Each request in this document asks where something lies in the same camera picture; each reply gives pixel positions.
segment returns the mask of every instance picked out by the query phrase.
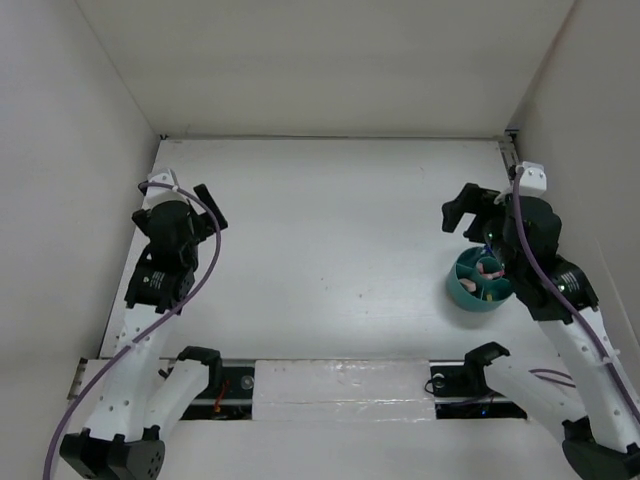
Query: wire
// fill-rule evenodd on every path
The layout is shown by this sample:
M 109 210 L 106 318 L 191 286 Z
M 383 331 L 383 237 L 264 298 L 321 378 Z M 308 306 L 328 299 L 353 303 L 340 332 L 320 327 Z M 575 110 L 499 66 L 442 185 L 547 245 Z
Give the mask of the wire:
M 549 368 L 534 368 L 533 370 L 529 370 L 529 373 L 533 373 L 534 375 L 537 375 L 538 373 L 549 373 L 551 375 L 557 375 L 558 377 L 564 377 L 567 380 L 573 381 L 573 378 L 571 378 L 571 375 L 568 375 L 559 370 L 551 370 Z
M 466 407 L 468 405 L 474 405 L 474 404 L 476 404 L 478 402 L 486 400 L 487 398 L 492 397 L 495 394 L 496 394 L 496 392 L 490 392 L 490 393 L 487 393 L 485 395 L 480 395 L 478 397 L 473 397 L 473 398 L 470 398 L 468 400 L 463 400 L 462 402 L 447 403 L 446 405 L 448 407 Z
M 222 389 L 220 390 L 220 395 L 218 395 L 218 398 L 216 398 L 216 403 L 213 404 L 213 412 L 214 413 L 220 413 L 220 402 L 222 401 L 224 396 L 229 391 L 229 386 L 230 385 L 231 385 L 231 382 L 229 380 L 226 380 L 222 384 Z
M 427 380 L 427 383 L 424 384 L 424 391 L 427 392 L 429 395 L 435 395 L 433 390 L 429 390 L 427 388 L 429 385 L 432 385 L 432 384 L 433 384 L 433 380 Z
M 516 220 L 516 230 L 518 231 L 518 238 L 520 240 L 520 244 L 522 245 L 522 250 L 527 257 L 529 264 L 531 264 L 531 268 L 533 268 L 533 270 L 536 272 L 536 275 L 538 275 L 543 285 L 553 294 L 554 297 L 558 299 L 562 306 L 566 308 L 569 313 L 571 313 L 576 322 L 582 327 L 587 336 L 596 346 L 596 350 L 598 351 L 600 357 L 604 359 L 605 357 L 609 356 L 606 347 L 602 344 L 600 338 L 593 330 L 593 328 L 591 328 L 591 325 L 589 325 L 587 319 L 582 316 L 582 314 L 571 304 L 571 302 L 569 302 L 569 300 L 567 300 L 564 295 L 562 295 L 562 292 L 558 290 L 558 287 L 555 286 L 551 279 L 547 277 L 546 273 L 544 273 L 544 271 L 538 264 L 538 261 L 536 260 L 536 257 L 531 250 L 529 242 L 527 242 L 527 235 L 524 231 L 524 220 L 522 218 L 522 207 L 520 205 L 520 180 L 522 179 L 523 174 L 524 169 L 521 168 L 517 172 L 516 178 L 513 181 L 513 212 Z M 625 403 L 627 404 L 627 407 L 631 411 L 631 414 L 636 419 L 636 422 L 640 423 L 640 410 L 638 410 L 638 406 L 636 405 L 633 398 L 631 398 L 631 394 L 627 390 L 622 377 L 620 377 L 620 374 L 612 363 L 606 363 L 605 366 L 609 372 L 609 375 L 611 376 L 611 379 L 613 380 L 613 383 L 616 385 Z
M 207 283 L 207 280 L 209 280 L 209 277 L 211 276 L 211 273 L 213 272 L 213 269 L 216 266 L 216 263 L 218 263 L 218 258 L 220 257 L 220 242 L 222 240 L 222 233 L 220 231 L 220 224 L 218 223 L 218 219 L 216 218 L 215 214 L 211 211 L 211 209 L 202 200 L 200 200 L 198 197 L 196 197 L 192 193 L 189 193 L 186 190 L 183 190 L 182 188 L 174 187 L 173 185 L 167 185 L 167 184 L 164 184 L 164 183 L 156 183 L 156 182 L 143 183 L 141 185 L 141 187 L 143 187 L 143 188 L 144 187 L 147 187 L 147 188 L 148 187 L 157 187 L 157 188 L 164 188 L 164 189 L 167 189 L 167 190 L 175 190 L 179 194 L 185 196 L 189 200 L 192 200 L 196 204 L 200 205 L 200 207 L 202 207 L 202 209 L 211 217 L 211 220 L 213 221 L 215 235 L 216 235 L 216 249 L 215 249 L 215 252 L 213 253 L 213 257 L 211 259 L 211 263 L 209 264 L 209 266 L 207 267 L 207 270 L 202 275 L 202 279 L 200 280 L 200 282 L 198 282 L 198 284 L 195 287 L 193 287 L 191 292 L 189 292 L 189 294 L 180 303 L 178 303 L 175 307 L 173 307 L 167 313 L 162 315 L 162 317 L 160 317 L 153 324 L 151 324 L 149 327 L 147 327 L 145 330 L 143 330 L 137 337 L 135 337 L 133 339 L 133 343 L 139 343 L 142 339 L 144 339 L 149 334 L 151 334 L 153 331 L 155 331 L 160 326 L 165 324 L 171 317 L 173 317 L 176 313 L 178 313 L 180 310 L 182 310 L 182 308 L 184 308 L 184 306 L 187 303 L 189 303 L 191 301 L 191 299 L 193 299 L 193 297 L 195 297 L 198 294 L 198 292 L 204 286 L 204 284 Z M 69 420 L 71 419 L 71 416 L 73 415 L 73 413 L 76 411 L 76 409 L 78 408 L 80 403 L 82 403 L 82 401 L 85 399 L 85 397 L 87 396 L 89 391 L 91 391 L 91 389 L 93 387 L 95 387 L 95 385 L 100 381 L 100 379 L 102 377 L 104 377 L 104 375 L 116 363 L 118 363 L 122 359 L 122 357 L 124 357 L 130 350 L 131 350 L 131 347 L 127 345 L 127 346 L 123 347 L 122 350 L 120 350 L 118 353 L 116 353 L 113 356 L 113 358 L 111 358 L 104 365 L 104 367 L 102 367 L 100 369 L 100 371 L 98 371 L 96 376 L 93 377 L 91 380 L 89 380 L 87 385 L 82 389 L 82 391 L 78 394 L 78 396 L 75 398 L 75 400 L 69 405 L 67 410 L 64 412 L 64 415 L 62 416 L 62 419 L 58 423 L 58 425 L 57 425 L 57 427 L 56 427 L 56 429 L 55 429 L 55 431 L 53 433 L 53 436 L 51 437 L 51 441 L 49 442 L 49 448 L 47 449 L 47 456 L 45 457 L 45 462 L 44 462 L 44 471 L 42 473 L 42 479 L 43 480 L 51 480 L 51 478 L 53 476 L 53 463 L 54 463 L 54 459 L 55 459 L 58 443 L 59 443 L 60 438 L 62 437 L 62 434 L 64 433 L 65 428 L 67 427 L 67 424 L 69 423 Z
M 562 380 L 557 380 L 555 378 L 545 377 L 543 375 L 536 375 L 536 377 L 546 382 L 555 383 L 556 385 L 563 385 L 569 388 L 576 388 L 576 386 L 573 383 L 563 382 Z
M 489 409 L 491 408 L 491 405 L 493 405 L 493 401 L 496 399 L 495 394 L 491 395 L 491 400 L 489 401 L 489 405 L 487 405 L 487 408 L 482 408 L 482 412 L 480 413 L 481 416 L 486 417 L 487 413 L 489 413 Z

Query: white floor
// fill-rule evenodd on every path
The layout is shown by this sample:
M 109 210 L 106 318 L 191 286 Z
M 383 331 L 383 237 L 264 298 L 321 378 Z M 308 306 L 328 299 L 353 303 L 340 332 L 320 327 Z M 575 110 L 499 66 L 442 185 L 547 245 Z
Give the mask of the white floor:
M 209 284 L 164 354 L 187 345 L 226 358 L 460 358 L 496 340 L 534 360 L 555 356 L 515 299 L 467 314 L 444 290 L 472 245 L 440 230 L 441 205 L 466 182 L 502 189 L 492 141 L 164 141 L 156 167 L 208 185 L 229 221 Z M 113 355 L 137 233 L 101 355 Z M 209 261 L 210 240 L 200 249 Z

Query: round container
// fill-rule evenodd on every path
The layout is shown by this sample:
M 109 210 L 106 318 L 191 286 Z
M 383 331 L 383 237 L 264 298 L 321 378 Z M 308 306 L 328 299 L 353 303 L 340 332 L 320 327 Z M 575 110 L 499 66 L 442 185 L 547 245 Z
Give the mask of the round container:
M 447 290 L 460 308 L 469 312 L 490 312 L 502 305 L 513 293 L 506 278 L 487 279 L 478 271 L 480 262 L 485 273 L 502 270 L 502 265 L 483 247 L 474 247 L 462 252 L 447 275 Z M 468 278 L 477 286 L 473 293 L 460 284 L 461 278 Z

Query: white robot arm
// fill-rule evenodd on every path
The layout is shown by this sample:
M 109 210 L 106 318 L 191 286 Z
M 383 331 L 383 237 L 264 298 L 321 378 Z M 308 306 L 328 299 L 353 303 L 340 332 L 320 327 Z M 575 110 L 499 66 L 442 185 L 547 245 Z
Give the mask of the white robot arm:
M 564 360 L 583 403 L 519 368 L 517 358 L 496 343 L 469 352 L 463 366 L 439 369 L 434 394 L 499 392 L 562 444 L 584 480 L 633 478 L 640 474 L 640 397 L 606 334 L 586 275 L 556 253 L 562 223 L 536 198 L 546 189 L 544 169 L 526 163 L 511 176 L 513 194 L 467 184 L 443 205 L 442 229 L 453 232 L 464 213 L 476 215 L 464 236 L 487 244 L 502 263 L 517 298 Z M 519 195 L 521 182 L 527 196 Z
M 133 214 L 149 244 L 125 296 L 127 311 L 116 356 L 126 355 L 105 374 L 98 404 L 82 432 L 65 435 L 60 447 L 61 457 L 84 478 L 156 478 L 164 460 L 164 440 L 174 425 L 197 395 L 222 383 L 220 353 L 187 347 L 163 385 L 152 392 L 173 321 L 153 327 L 167 312 L 179 314 L 187 301 L 198 267 L 197 245 L 214 230 L 227 227 L 204 185 L 194 188 L 195 200 L 208 207 L 201 215 L 177 188 L 171 170 L 150 175 L 144 188 L 149 209 Z

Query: white panel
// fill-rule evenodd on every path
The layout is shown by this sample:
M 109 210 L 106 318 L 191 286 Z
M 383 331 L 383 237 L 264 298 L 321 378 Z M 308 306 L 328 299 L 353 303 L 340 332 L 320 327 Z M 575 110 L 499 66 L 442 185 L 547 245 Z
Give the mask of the white panel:
M 561 253 L 585 269 L 605 326 L 640 387 L 638 161 L 640 2 L 584 0 L 558 42 L 520 135 L 545 165 L 563 220 Z
M 267 421 L 435 420 L 427 360 L 256 362 L 252 417 Z
M 229 220 L 217 270 L 184 309 L 165 355 L 187 345 L 225 358 L 461 358 L 492 340 L 555 356 L 515 299 L 486 315 L 456 307 L 444 279 L 472 246 L 442 233 L 441 206 L 466 182 L 501 190 L 495 142 L 215 140 L 163 142 L 156 167 L 206 183 Z M 136 234 L 102 355 L 145 245 Z M 202 245 L 202 262 L 214 241 Z
M 73 0 L 0 2 L 0 64 L 0 476 L 34 479 L 158 142 Z
M 92 361 L 88 376 L 101 362 Z M 88 397 L 77 431 L 97 397 Z M 160 478 L 217 480 L 575 480 L 562 450 L 524 420 L 179 422 Z M 61 462 L 56 480 L 77 480 Z
M 572 0 L 79 0 L 158 133 L 501 134 Z

